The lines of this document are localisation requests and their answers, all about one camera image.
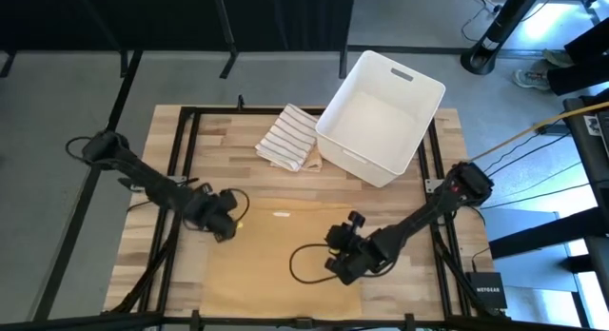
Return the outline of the white striped towel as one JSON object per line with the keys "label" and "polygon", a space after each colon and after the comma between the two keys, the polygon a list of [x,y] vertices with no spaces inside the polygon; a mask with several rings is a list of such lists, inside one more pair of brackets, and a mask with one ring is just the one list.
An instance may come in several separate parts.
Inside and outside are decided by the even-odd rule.
{"label": "white striped towel", "polygon": [[318,120],[288,104],[263,139],[255,146],[256,154],[273,165],[291,172],[300,171],[313,151]]}

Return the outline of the black floor stand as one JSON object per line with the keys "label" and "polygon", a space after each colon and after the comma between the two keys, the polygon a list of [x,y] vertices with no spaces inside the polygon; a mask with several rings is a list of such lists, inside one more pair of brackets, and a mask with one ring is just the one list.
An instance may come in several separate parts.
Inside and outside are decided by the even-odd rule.
{"label": "black floor stand", "polygon": [[499,14],[481,39],[461,55],[461,65],[467,71],[486,75],[496,65],[501,48],[538,0],[506,0]]}

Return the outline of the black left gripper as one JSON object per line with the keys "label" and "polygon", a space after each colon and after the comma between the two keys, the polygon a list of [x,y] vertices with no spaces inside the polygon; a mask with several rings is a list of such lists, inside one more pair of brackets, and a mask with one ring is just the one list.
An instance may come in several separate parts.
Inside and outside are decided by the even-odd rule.
{"label": "black left gripper", "polygon": [[193,191],[183,220],[197,230],[211,232],[217,242],[223,242],[236,234],[237,222],[229,215],[236,207],[237,200],[230,189],[214,193],[211,185],[205,183]]}

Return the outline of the black table frame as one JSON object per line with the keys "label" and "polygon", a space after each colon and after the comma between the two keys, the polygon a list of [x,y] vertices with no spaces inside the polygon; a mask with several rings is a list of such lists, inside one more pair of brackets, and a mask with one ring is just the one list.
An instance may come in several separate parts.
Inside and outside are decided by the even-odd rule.
{"label": "black table frame", "polygon": [[[232,188],[243,221],[255,199],[288,199],[349,204],[365,217],[359,233],[396,224],[429,201],[427,180],[446,177],[465,158],[456,110],[439,109],[407,170],[375,187],[331,164],[320,172],[290,172],[273,167],[255,153],[256,144],[278,118],[277,108],[158,106],[143,159],[168,176],[186,177],[214,190]],[[484,225],[472,209],[449,213],[440,224],[410,237],[394,268],[377,278],[354,283],[361,288],[362,316],[350,320],[311,317],[208,317],[200,312],[207,253],[219,243],[210,233],[182,224],[172,212],[132,198],[117,262],[106,297],[110,309],[135,310],[147,321],[208,325],[286,326],[300,330],[323,326],[480,329],[462,279],[469,261],[491,270]]]}

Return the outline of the black desk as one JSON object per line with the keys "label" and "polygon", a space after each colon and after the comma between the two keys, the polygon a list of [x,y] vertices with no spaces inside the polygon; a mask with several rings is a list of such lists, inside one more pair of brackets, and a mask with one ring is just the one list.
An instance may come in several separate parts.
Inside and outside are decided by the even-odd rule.
{"label": "black desk", "polygon": [[595,111],[564,119],[574,139],[598,207],[609,215],[609,152],[605,125]]}

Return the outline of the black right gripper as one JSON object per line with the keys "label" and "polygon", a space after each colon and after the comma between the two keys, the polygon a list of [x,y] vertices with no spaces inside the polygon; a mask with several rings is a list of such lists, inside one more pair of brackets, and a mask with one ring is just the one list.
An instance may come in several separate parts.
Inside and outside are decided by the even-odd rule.
{"label": "black right gripper", "polygon": [[[347,223],[332,225],[324,238],[332,255],[324,267],[343,284],[352,284],[362,277],[383,276],[395,265],[395,257],[381,250],[371,237],[364,238],[357,233],[364,223],[363,215],[351,211]],[[339,249],[340,253],[332,254],[331,248]]]}

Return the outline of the plain tan towel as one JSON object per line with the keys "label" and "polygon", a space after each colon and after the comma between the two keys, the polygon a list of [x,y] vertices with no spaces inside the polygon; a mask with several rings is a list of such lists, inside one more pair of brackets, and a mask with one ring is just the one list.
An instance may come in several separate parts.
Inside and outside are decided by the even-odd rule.
{"label": "plain tan towel", "polygon": [[207,253],[200,312],[208,317],[350,320],[361,288],[333,278],[324,236],[349,204],[255,199],[233,239]]}

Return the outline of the person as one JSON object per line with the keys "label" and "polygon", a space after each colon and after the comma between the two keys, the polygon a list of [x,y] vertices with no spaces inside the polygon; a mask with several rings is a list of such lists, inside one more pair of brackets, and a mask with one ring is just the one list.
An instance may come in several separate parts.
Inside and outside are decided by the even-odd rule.
{"label": "person", "polygon": [[609,17],[563,47],[544,49],[542,58],[552,65],[544,70],[513,73],[520,88],[552,91],[557,96],[609,82]]}

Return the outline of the white perforated plastic basket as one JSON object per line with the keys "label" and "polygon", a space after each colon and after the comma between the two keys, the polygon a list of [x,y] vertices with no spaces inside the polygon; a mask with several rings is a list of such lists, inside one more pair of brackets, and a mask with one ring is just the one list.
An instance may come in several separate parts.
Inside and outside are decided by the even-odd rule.
{"label": "white perforated plastic basket", "polygon": [[372,50],[362,53],[320,116],[322,157],[383,187],[407,170],[445,85]]}

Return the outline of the black network switch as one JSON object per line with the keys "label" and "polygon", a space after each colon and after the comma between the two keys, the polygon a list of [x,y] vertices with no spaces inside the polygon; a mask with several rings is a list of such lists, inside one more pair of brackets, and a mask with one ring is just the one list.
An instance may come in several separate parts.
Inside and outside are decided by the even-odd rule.
{"label": "black network switch", "polygon": [[467,272],[466,277],[477,296],[489,308],[506,309],[507,302],[501,280],[497,272]]}

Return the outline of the black room divider screen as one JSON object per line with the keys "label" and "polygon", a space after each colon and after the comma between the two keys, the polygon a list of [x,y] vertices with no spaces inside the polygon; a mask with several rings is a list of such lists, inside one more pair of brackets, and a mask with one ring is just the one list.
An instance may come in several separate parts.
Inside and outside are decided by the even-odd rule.
{"label": "black room divider screen", "polygon": [[355,0],[0,0],[0,51],[337,52]]}

